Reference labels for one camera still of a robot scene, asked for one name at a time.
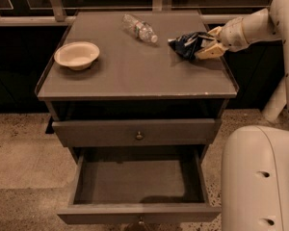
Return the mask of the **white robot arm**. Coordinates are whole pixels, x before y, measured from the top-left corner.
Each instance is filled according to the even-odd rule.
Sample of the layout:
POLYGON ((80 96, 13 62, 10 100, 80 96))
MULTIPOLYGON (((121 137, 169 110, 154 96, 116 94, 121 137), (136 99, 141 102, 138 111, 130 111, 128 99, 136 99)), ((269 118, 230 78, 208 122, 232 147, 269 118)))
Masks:
POLYGON ((289 231, 289 0, 210 31, 195 56, 220 57, 258 41, 283 44, 286 130, 246 126, 228 138, 222 159, 222 231, 289 231))

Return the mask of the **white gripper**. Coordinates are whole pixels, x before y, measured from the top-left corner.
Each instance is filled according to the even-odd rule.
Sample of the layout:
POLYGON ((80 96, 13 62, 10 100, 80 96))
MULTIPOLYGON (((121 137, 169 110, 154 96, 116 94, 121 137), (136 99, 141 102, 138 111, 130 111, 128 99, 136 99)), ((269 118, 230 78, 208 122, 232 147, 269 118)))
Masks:
POLYGON ((247 42, 243 31, 242 16, 228 21, 223 27, 218 26, 208 32, 214 38, 220 37, 221 43, 214 43, 211 46, 206 46, 195 53, 199 60, 215 59, 221 57, 225 51, 238 52, 248 48, 250 45, 247 42))

